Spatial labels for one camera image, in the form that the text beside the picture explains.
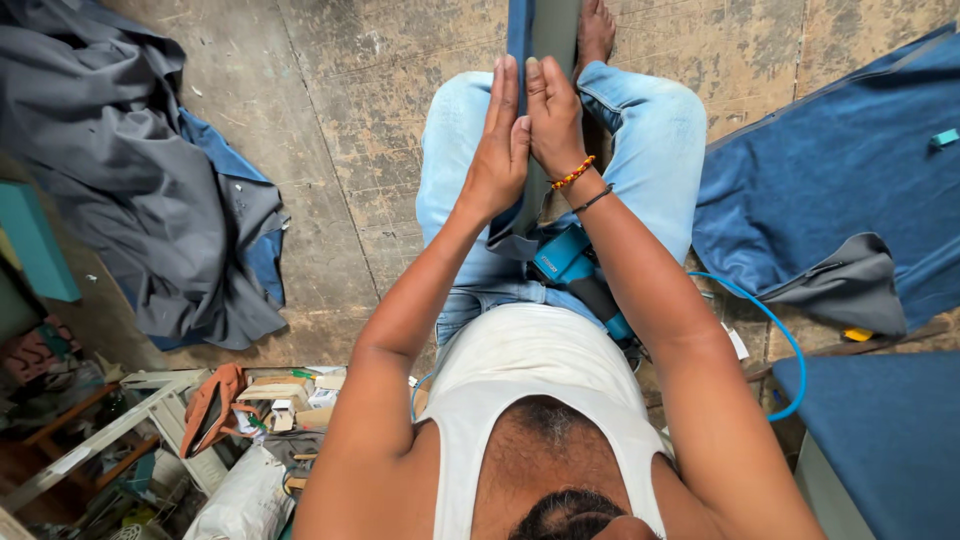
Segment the hand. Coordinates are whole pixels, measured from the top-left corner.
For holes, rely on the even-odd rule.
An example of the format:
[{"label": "hand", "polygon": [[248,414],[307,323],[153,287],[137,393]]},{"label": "hand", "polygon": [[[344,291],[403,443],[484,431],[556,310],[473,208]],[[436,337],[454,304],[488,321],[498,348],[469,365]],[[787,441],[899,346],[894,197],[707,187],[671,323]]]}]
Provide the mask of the hand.
[{"label": "hand", "polygon": [[519,84],[516,59],[501,57],[493,65],[493,86],[483,136],[473,155],[457,206],[480,212],[490,221],[520,197],[530,156],[530,117],[516,117]]},{"label": "hand", "polygon": [[528,59],[526,68],[530,151],[550,178],[560,180],[587,158],[580,97],[553,57]]}]

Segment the orange bag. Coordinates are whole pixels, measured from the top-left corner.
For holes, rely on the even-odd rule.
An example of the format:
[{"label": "orange bag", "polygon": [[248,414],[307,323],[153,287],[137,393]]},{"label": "orange bag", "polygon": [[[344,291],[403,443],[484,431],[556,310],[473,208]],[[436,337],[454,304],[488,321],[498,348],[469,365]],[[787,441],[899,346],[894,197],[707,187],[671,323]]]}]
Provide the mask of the orange bag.
[{"label": "orange bag", "polygon": [[228,434],[241,437],[252,435],[245,435],[235,429],[237,419],[233,414],[234,409],[258,414],[258,411],[249,405],[234,403],[246,387],[243,368],[236,363],[221,365],[201,384],[186,406],[183,417],[186,433],[180,443],[180,457],[193,457]]}]

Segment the black string bracelet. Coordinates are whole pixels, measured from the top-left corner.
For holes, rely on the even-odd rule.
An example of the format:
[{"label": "black string bracelet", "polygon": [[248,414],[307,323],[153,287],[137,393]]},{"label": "black string bracelet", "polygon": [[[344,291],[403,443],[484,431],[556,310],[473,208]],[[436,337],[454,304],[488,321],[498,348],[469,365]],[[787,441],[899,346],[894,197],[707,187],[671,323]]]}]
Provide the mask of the black string bracelet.
[{"label": "black string bracelet", "polygon": [[603,193],[600,193],[600,194],[597,195],[596,197],[593,197],[592,199],[590,199],[589,201],[587,201],[583,206],[578,207],[577,209],[573,210],[573,213],[577,213],[577,212],[579,212],[579,211],[586,210],[588,206],[590,206],[590,205],[592,205],[593,203],[599,201],[600,199],[603,198],[604,195],[607,195],[608,193],[610,193],[611,191],[613,191],[613,186],[614,186],[614,183],[613,183],[613,182],[607,184],[607,188],[603,190]]}]

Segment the workshop floor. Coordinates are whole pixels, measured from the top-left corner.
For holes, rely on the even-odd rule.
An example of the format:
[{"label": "workshop floor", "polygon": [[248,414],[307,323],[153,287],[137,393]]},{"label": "workshop floor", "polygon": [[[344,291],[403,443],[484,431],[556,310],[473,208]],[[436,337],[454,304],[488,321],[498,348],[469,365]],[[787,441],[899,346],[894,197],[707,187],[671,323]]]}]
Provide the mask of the workshop floor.
[{"label": "workshop floor", "polygon": [[[103,315],[90,321],[82,308],[64,307],[61,317],[81,338],[88,335],[86,342],[100,340],[100,349],[112,352],[105,356],[154,367],[346,363],[377,302],[422,248],[414,201],[430,100],[447,79],[489,70],[503,54],[507,0],[106,4],[182,45],[188,55],[182,102],[279,186],[292,216],[282,261],[282,314],[290,326],[242,353],[201,346],[160,356],[132,329],[115,291],[83,280],[87,307]],[[707,109],[710,140],[960,15],[960,0],[608,5],[618,29],[611,64],[690,86]],[[715,303],[746,342],[747,364],[790,356],[785,339],[751,306],[722,295]],[[805,348],[839,341],[836,328],[780,312]],[[955,349],[960,342],[952,333],[901,348]],[[418,375],[431,357],[432,351],[424,354]],[[654,387],[650,373],[640,378]],[[768,385],[755,384],[767,404]],[[661,407],[651,412],[660,422]]]}]

